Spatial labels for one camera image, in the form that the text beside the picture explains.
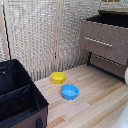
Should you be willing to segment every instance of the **drawer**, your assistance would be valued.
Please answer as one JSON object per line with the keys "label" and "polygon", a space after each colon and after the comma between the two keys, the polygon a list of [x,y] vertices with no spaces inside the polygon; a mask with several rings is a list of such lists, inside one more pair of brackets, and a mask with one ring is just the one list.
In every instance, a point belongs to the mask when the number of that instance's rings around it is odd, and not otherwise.
{"label": "drawer", "polygon": [[121,78],[124,78],[125,70],[127,69],[126,65],[118,64],[96,54],[91,55],[90,63]]}
{"label": "drawer", "polygon": [[128,55],[128,29],[82,21],[80,46],[92,53],[125,65]]}

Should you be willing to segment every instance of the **dark countertop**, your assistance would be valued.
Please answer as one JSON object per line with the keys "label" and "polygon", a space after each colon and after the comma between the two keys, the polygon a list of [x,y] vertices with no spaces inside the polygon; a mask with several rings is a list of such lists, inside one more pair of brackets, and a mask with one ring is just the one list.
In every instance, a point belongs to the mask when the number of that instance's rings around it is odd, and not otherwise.
{"label": "dark countertop", "polygon": [[113,9],[104,9],[104,10],[98,10],[98,11],[99,13],[128,15],[128,8],[113,8]]}

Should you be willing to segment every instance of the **light wood flooring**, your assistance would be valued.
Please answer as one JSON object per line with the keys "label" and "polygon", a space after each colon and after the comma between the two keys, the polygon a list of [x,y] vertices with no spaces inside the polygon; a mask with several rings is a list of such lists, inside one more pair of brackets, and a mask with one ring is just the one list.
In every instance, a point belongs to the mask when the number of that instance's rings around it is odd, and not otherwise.
{"label": "light wood flooring", "polygon": [[47,128],[110,128],[128,101],[128,86],[91,66],[64,73],[63,84],[79,88],[72,101],[62,98],[62,85],[51,83],[50,77],[35,82],[49,102]]}

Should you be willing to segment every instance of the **drawer handle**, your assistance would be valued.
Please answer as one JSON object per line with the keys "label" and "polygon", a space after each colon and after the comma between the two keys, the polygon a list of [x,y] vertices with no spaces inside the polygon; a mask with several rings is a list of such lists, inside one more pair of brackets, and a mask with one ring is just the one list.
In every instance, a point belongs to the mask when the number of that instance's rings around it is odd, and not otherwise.
{"label": "drawer handle", "polygon": [[97,42],[97,43],[99,43],[99,44],[103,44],[103,45],[108,46],[108,47],[112,47],[111,44],[103,43],[103,42],[100,42],[100,41],[97,41],[97,40],[94,40],[94,39],[91,39],[91,38],[85,37],[85,39],[91,40],[91,41],[94,41],[94,42]]}
{"label": "drawer handle", "polygon": [[118,65],[118,66],[122,66],[121,64],[118,64],[118,63],[116,63],[116,62],[114,62],[114,61],[108,60],[108,59],[106,59],[106,58],[104,58],[104,57],[101,57],[101,56],[97,56],[97,57],[98,57],[98,58],[101,58],[101,59],[103,59],[103,60],[109,61],[109,62],[111,62],[111,63],[113,63],[113,64],[116,64],[116,65]]}

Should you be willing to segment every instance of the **black fabric bin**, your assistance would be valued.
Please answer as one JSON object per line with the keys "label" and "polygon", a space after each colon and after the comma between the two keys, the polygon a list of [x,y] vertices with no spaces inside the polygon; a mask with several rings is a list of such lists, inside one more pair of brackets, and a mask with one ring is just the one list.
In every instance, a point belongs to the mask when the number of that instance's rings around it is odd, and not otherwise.
{"label": "black fabric bin", "polygon": [[0,128],[46,128],[48,105],[18,60],[0,62]]}

